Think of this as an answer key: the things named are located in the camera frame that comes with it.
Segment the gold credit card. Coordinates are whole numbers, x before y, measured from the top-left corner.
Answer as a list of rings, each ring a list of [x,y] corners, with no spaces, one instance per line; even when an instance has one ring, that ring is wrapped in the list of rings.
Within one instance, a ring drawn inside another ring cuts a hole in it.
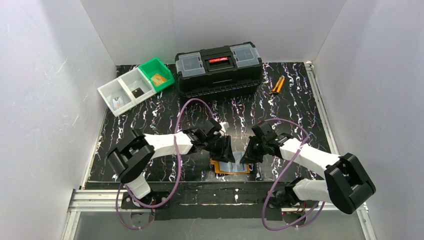
[[[162,75],[156,73],[155,75],[153,75],[150,80],[153,82],[155,87],[159,87],[162,84],[166,83],[168,81],[167,78],[163,77]]]

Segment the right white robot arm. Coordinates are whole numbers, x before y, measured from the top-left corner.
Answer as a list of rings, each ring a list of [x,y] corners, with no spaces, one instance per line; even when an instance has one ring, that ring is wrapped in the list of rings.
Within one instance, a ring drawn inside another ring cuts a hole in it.
[[[376,186],[357,156],[337,155],[314,148],[288,133],[277,133],[267,122],[252,127],[241,164],[263,162],[271,155],[304,166],[321,180],[299,177],[282,190],[272,190],[269,204],[274,207],[295,205],[303,201],[331,203],[345,214],[352,214],[376,193]]]

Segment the black credit card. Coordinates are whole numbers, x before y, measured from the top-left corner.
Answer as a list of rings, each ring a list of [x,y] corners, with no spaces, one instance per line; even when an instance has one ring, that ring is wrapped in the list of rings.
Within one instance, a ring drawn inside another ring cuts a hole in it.
[[[139,98],[139,97],[141,97],[141,96],[144,94],[143,90],[142,90],[140,87],[138,87],[138,88],[136,88],[136,89],[132,90],[132,91],[131,91],[131,93],[133,94],[133,96],[134,96],[136,99],[137,99],[137,98]]]

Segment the white credit card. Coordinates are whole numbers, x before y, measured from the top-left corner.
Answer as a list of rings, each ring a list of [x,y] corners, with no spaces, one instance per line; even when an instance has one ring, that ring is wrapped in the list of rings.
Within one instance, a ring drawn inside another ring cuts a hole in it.
[[[124,99],[122,96],[115,97],[112,99],[112,105],[114,107],[114,110],[118,110],[119,108],[123,107],[125,105]]]

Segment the orange card holder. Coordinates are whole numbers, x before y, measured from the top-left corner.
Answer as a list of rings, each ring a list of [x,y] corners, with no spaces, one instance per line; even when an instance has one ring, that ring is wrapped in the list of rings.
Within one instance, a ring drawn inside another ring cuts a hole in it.
[[[240,163],[244,153],[242,151],[233,151],[232,153],[235,159],[235,163],[210,159],[210,164],[213,165],[214,172],[221,175],[249,174],[251,172],[249,165],[246,163]]]

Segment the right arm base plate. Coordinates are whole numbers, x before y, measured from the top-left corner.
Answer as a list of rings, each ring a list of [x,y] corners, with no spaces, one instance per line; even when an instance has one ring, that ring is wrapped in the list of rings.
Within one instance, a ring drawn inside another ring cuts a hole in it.
[[[285,190],[274,190],[268,200],[267,207],[271,209],[281,208],[309,208],[314,205],[311,200],[299,200],[294,192],[286,193]]]

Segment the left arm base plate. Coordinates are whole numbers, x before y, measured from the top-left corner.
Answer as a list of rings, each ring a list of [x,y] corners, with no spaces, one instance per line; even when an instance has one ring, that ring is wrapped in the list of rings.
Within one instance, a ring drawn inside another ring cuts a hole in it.
[[[169,196],[167,191],[151,191],[145,197],[139,199],[140,202],[145,205],[157,205],[163,202]],[[136,200],[134,200],[129,193],[124,192],[122,195],[120,207],[125,210],[133,209],[144,209],[145,207],[141,206]]]

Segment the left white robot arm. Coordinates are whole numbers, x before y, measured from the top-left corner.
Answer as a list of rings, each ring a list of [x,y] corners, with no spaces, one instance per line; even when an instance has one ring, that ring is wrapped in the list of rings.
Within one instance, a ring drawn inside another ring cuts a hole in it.
[[[164,156],[189,155],[205,150],[211,159],[235,163],[231,138],[226,135],[228,124],[208,120],[203,126],[192,127],[173,134],[144,134],[133,129],[128,138],[119,142],[107,154],[107,161],[117,180],[141,199],[151,192],[143,171],[148,163]]]

